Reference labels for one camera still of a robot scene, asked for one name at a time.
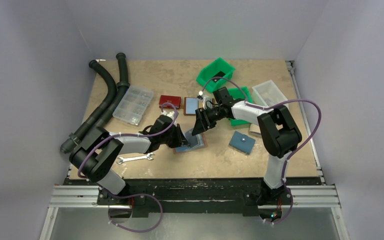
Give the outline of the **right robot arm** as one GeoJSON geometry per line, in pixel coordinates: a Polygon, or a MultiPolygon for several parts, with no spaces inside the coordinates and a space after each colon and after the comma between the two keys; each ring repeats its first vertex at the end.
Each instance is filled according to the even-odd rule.
{"type": "Polygon", "coordinates": [[[270,190],[285,183],[287,157],[298,148],[302,134],[289,109],[279,105],[271,109],[249,103],[245,99],[234,99],[226,87],[213,93],[216,105],[195,110],[195,125],[191,135],[195,136],[216,126],[217,121],[229,118],[258,125],[263,145],[268,152],[268,164],[263,185],[270,190]]]}

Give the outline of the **pink leather card holder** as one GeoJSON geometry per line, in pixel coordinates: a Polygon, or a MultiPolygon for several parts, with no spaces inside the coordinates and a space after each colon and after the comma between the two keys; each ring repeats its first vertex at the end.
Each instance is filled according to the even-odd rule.
{"type": "Polygon", "coordinates": [[[188,144],[180,146],[180,147],[176,147],[173,150],[173,152],[175,154],[195,151],[198,149],[205,148],[207,146],[205,135],[203,133],[200,133],[197,135],[192,135],[192,131],[193,131],[193,129],[191,128],[190,130],[188,130],[184,133],[184,136],[185,136],[188,144]]]}

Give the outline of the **black VIP card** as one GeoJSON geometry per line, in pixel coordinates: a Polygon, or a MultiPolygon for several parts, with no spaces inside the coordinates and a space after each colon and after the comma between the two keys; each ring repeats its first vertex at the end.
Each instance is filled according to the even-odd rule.
{"type": "Polygon", "coordinates": [[[219,80],[221,80],[221,78],[223,78],[223,77],[225,77],[225,73],[223,72],[223,71],[219,71],[219,72],[217,72],[212,78],[211,78],[211,80],[213,81],[213,82],[218,82],[219,80]]]}

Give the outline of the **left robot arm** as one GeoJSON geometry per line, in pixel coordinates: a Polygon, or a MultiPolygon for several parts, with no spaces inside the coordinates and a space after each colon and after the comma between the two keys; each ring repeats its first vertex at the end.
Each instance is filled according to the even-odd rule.
{"type": "Polygon", "coordinates": [[[150,154],[166,145],[171,149],[188,145],[178,123],[172,117],[160,115],[153,125],[138,133],[111,134],[102,127],[93,128],[69,155],[69,162],[91,182],[115,196],[127,196],[129,185],[112,170],[122,154],[150,154]]]}

